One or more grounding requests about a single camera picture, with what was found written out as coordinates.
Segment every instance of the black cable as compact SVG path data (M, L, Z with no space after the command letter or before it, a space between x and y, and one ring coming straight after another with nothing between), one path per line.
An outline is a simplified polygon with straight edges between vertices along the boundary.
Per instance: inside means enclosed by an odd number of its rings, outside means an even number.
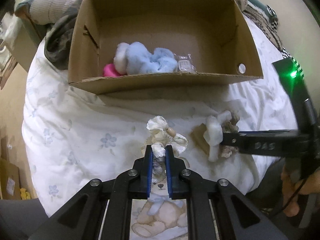
M287 203L275 214L269 216L269 218L271 219L272 217L276 216L277 214L281 213L283 210L285 210L287 208L287 206L289 206L290 202L293 200L293 198L299 193L299 191L301 190L301 188L303 187L303 185L307 182L308 178L305 178L302 183L300 184L300 186L297 188L297 190L292 194L292 196L288 199Z

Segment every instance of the pink plush toy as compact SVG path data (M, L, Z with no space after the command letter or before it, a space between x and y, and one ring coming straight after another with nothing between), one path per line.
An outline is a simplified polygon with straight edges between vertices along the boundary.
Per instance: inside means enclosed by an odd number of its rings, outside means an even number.
M103 68L103 76L104 77L122 77L122 75L116 70L116 67L113 64L107 64Z

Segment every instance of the green led light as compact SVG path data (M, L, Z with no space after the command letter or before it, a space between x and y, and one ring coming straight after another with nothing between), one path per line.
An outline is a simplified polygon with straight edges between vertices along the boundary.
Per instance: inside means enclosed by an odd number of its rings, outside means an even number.
M297 76L297 73L298 73L297 70L292 71L292 72L290 73L290 76L291 76L292 78L295 78L295 77Z

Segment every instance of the metal screw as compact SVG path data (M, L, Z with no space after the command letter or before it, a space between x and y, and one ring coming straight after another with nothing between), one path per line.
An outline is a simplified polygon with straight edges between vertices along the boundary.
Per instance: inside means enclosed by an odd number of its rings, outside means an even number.
M220 179L219 184L225 187L229 185L229 181L227 179Z
M136 176L136 175L138 174L138 171L132 169L132 170L129 170L129 171L128 171L128 174L129 174L130 176Z
M181 174L184 176L189 176L191 174L191 170L185 169L185 170L181 171Z
M96 186L98 186L100 184L100 180L99 179L92 179L91 181L90 181L90 185L92 186L92 187L96 187Z

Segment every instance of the teddy bear print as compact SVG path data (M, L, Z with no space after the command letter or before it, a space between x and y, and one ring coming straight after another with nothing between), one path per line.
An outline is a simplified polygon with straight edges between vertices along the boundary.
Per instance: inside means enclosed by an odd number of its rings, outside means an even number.
M188 226L185 201L169 198L166 179L153 183L150 198L138 215L137 223L132 225L132 231L138 236L148 238L176 226Z

